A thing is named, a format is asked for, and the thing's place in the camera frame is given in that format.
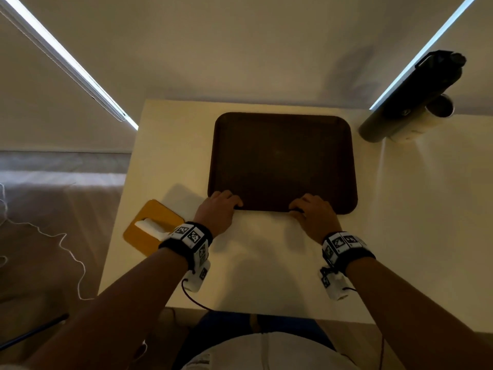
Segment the person's right hand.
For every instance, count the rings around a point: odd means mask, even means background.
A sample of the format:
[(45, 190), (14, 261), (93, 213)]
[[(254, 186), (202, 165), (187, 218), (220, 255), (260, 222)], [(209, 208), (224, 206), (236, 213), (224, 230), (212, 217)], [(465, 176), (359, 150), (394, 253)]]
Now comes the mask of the person's right hand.
[(342, 227), (331, 205), (320, 196), (309, 193), (295, 200), (304, 201), (305, 220), (297, 220), (306, 235), (322, 245), (331, 232), (341, 232)]

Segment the person's left hand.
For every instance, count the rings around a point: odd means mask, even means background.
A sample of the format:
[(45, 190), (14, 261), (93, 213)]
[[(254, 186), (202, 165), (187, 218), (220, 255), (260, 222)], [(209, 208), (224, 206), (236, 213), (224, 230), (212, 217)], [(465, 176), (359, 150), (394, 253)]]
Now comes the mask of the person's left hand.
[(213, 239), (224, 233), (232, 224), (235, 209), (230, 205), (230, 197), (238, 196), (230, 190), (215, 191), (197, 209), (193, 222), (206, 227)]

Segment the dark brown plastic tray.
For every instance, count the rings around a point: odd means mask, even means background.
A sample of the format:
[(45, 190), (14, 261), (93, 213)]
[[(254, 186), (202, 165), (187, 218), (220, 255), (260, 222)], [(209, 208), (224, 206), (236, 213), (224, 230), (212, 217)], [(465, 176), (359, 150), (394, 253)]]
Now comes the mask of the dark brown plastic tray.
[(214, 125), (207, 194), (230, 190), (246, 211), (287, 212), (306, 193), (338, 215), (358, 204), (353, 140), (328, 115), (227, 112)]

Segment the person's right forearm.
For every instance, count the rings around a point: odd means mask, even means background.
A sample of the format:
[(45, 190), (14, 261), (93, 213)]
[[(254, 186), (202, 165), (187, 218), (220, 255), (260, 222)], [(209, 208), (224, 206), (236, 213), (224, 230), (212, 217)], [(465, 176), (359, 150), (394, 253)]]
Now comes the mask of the person's right forearm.
[(407, 370), (493, 370), (493, 347), (379, 261), (355, 260), (346, 275)]

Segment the person's left forearm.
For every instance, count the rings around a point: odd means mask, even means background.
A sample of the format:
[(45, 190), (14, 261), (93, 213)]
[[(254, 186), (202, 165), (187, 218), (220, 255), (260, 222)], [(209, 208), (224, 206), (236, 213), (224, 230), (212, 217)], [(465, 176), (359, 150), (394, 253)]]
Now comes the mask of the person's left forearm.
[(126, 370), (188, 271), (168, 248), (133, 267), (26, 362), (29, 370)]

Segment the black marker wristband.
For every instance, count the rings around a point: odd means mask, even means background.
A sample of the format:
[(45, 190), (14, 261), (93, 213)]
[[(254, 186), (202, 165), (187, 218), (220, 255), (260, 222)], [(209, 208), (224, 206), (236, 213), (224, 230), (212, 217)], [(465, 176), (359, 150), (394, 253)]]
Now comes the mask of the black marker wristband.
[(188, 263), (188, 270), (196, 273), (207, 261), (212, 242), (213, 235), (205, 225), (187, 221), (170, 232), (158, 249), (168, 248), (182, 256)]
[(322, 255), (330, 267), (344, 276), (351, 262), (366, 257), (376, 259), (365, 242), (346, 231), (327, 234), (322, 243)]

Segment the yellow tissue box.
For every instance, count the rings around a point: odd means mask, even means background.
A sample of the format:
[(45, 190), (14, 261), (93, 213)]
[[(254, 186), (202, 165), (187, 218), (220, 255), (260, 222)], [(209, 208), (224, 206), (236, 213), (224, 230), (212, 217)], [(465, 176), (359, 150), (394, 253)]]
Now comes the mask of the yellow tissue box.
[(156, 252), (161, 243), (134, 225), (145, 218), (151, 218), (169, 233), (185, 222), (182, 217), (155, 199), (145, 203), (123, 233), (124, 240), (145, 256)]

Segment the white tissue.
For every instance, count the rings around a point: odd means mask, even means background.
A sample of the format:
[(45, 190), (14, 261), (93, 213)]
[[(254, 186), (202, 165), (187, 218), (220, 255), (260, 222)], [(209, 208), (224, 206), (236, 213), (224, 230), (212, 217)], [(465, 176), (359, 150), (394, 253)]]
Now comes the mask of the white tissue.
[(134, 223), (134, 225), (147, 235), (163, 242), (169, 238), (169, 232), (165, 231), (158, 223), (151, 218), (145, 218)]

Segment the blue trousers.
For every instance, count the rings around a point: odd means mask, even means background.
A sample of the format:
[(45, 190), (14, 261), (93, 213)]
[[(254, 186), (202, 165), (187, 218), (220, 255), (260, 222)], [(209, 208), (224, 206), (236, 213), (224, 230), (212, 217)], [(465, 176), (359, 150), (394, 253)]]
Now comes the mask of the blue trousers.
[[(260, 333), (282, 332), (317, 342), (335, 350), (327, 334), (313, 319), (257, 315)], [(172, 370), (182, 367), (206, 349), (230, 339), (248, 336), (254, 333), (250, 325), (250, 314), (235, 312), (209, 311), (189, 331), (172, 365)]]

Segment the white shirt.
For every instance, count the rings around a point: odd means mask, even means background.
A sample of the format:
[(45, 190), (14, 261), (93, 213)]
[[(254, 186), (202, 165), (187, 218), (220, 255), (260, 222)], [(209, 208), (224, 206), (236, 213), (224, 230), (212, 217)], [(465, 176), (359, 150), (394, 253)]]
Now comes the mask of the white shirt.
[(312, 340), (283, 332), (222, 342), (188, 360), (181, 370), (360, 370), (348, 358)]

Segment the white paper roll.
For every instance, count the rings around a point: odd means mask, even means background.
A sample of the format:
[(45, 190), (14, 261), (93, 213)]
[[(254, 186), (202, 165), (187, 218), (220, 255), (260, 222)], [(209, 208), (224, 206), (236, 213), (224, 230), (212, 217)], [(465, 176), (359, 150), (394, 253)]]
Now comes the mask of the white paper roll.
[(419, 115), (414, 116), (407, 124), (400, 126), (388, 138), (396, 143), (415, 141), (429, 130), (443, 124), (454, 115), (454, 104), (447, 94), (441, 94), (424, 107)]

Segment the black cylindrical device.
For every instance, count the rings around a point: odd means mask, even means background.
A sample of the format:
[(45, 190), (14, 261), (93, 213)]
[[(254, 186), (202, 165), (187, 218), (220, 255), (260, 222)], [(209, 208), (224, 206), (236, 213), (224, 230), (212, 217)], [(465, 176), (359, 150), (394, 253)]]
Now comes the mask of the black cylindrical device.
[(458, 52), (427, 53), (408, 77), (360, 125), (359, 135), (377, 143), (407, 126), (425, 107), (458, 81), (467, 58)]

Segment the bright light strip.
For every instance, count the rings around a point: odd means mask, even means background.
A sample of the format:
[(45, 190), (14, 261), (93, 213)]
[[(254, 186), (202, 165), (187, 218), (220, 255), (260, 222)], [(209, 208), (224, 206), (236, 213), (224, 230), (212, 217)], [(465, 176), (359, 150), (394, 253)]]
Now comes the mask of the bright light strip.
[(34, 45), (74, 80), (88, 95), (119, 122), (136, 131), (138, 124), (104, 90), (65, 47), (44, 27), (20, 0), (0, 0), (0, 14), (22, 32)]
[(427, 43), (418, 51), (418, 53), (410, 60), (410, 62), (404, 67), (404, 69), (397, 75), (397, 77), (391, 82), (389, 86), (380, 94), (373, 104), (369, 107), (370, 111), (375, 111), (391, 93), (400, 85), (415, 68), (415, 65), (430, 52), (434, 44), (444, 35), (444, 33), (457, 21), (457, 19), (475, 2), (476, 0), (464, 0), (458, 8), (450, 15), (444, 24), (435, 32), (435, 34), (428, 40)]

